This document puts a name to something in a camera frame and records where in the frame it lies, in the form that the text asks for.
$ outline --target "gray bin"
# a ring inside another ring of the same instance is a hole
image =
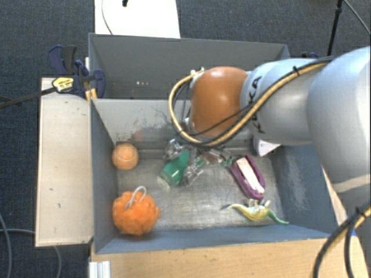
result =
[[[265,198],[290,225],[270,218],[252,222],[226,210],[246,197],[219,166],[206,167],[188,187],[167,191],[158,183],[164,149],[175,135],[165,99],[178,79],[200,66],[233,65],[249,71],[288,56],[287,47],[279,44],[90,34],[90,70],[103,69],[107,81],[105,97],[93,100],[90,110],[96,253],[313,239],[334,230],[329,192],[310,145],[282,147],[264,158],[254,155],[247,133],[227,145],[236,155],[253,154],[266,180]],[[131,171],[119,171],[111,162],[115,145],[124,141],[139,150],[139,163]],[[139,185],[157,201],[162,217],[147,235],[121,235],[112,221],[112,203]]]

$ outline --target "green toy dinosaur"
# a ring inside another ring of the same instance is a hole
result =
[[[279,224],[288,225],[287,221],[280,220],[272,210],[269,209],[271,201],[267,201],[264,205],[258,204],[257,200],[250,199],[249,206],[241,204],[232,204],[227,209],[236,208],[241,211],[245,217],[252,221],[262,220],[264,217],[269,216]]]

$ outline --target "orange mesh sponge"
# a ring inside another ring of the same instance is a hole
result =
[[[144,186],[134,192],[124,192],[114,201],[112,217],[123,234],[141,236],[148,233],[161,217],[161,209]]]

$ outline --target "bin floor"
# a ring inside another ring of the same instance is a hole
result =
[[[271,210],[283,219],[284,214],[270,159],[254,157],[254,162],[265,179],[265,200],[272,201]],[[143,185],[161,208],[162,216],[154,231],[274,223],[270,218],[252,222],[239,211],[226,209],[229,204],[244,204],[248,201],[227,169],[221,166],[206,166],[192,185],[166,189],[158,182],[163,166],[162,159],[142,159],[133,170],[117,172],[118,196]]]

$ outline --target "blue clamp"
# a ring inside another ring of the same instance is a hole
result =
[[[58,93],[68,93],[85,98],[85,92],[89,90],[84,87],[88,82],[90,88],[94,88],[98,98],[102,98],[106,89],[106,78],[102,69],[94,70],[93,75],[89,75],[89,70],[81,60],[74,60],[76,46],[56,45],[48,51],[49,65],[54,68],[58,76],[69,76],[73,79],[73,89],[56,90]]]

